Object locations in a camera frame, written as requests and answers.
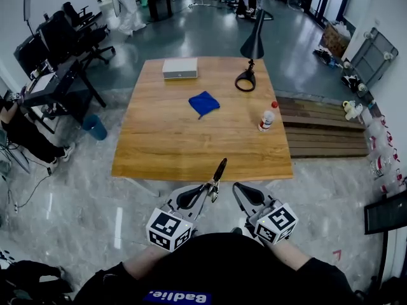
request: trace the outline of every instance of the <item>white box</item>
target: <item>white box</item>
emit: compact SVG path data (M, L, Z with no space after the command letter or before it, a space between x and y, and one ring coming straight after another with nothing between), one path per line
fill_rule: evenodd
M164 79L182 79L198 77L197 58L169 58L163 65Z
M291 235L297 222L297 216L288 203L285 203L257 220L254 232L266 241L277 244L283 238Z
M154 209L146 226L148 241L170 252L189 240L192 229L192 223L158 208Z

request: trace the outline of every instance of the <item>lamp base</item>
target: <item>lamp base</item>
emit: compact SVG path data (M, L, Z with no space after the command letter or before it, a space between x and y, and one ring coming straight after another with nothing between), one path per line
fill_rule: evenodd
M235 86L237 89L241 90L242 92L251 92L255 89L256 87L256 77L254 77L254 71L253 71L253 66L254 62L253 59L250 59L249 61L249 68L245 72L239 74L235 80ZM240 80L247 80L252 84L252 87L249 89L244 89L242 87L239 87L238 82Z

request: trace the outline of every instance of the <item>chair armrest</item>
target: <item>chair armrest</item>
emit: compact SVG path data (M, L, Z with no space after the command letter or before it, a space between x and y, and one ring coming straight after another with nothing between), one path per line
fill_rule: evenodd
M89 6L86 6L86 7L82 8L82 9L81 9L81 12L79 12L79 14L83 13L83 15L85 16L85 14L86 14L86 9L87 9L88 7L89 7Z
M82 26L82 27L79 28L76 32L77 32L78 34L82 35L82 34L85 33L86 30L88 30L88 29L91 30L92 25L95 25L96 28L97 28L97 23L96 23L96 22L93 22L93 23L89 23L89 24L87 24L87 25L85 25L85 26Z

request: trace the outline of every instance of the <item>lamp shade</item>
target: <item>lamp shade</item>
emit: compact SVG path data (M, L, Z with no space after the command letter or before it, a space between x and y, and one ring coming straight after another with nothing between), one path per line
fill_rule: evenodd
M240 48L240 53L246 58L262 58L265 54L260 37L264 17L265 11L261 9L257 14L256 23L254 24L252 34Z

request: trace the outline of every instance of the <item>table top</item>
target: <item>table top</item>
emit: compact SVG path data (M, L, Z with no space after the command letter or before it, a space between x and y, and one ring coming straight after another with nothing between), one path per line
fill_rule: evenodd
M208 181L228 158L222 180L293 177L279 109L258 130L275 100L263 60L255 60L256 89L235 88L245 58L200 57L198 78L164 80L164 59L144 63L123 121L112 175L135 179ZM188 99L208 91L221 108L201 119Z
M69 72L72 72L74 76L81 69L81 65L76 58L70 58L63 64L58 64L57 70L55 71L55 76L47 84L44 90L36 91L32 93L34 87L31 89L31 93L26 93L24 97L24 106L33 107L46 104L44 99L45 96L58 94L59 89L67 88L65 86L60 86L61 81L66 78Z

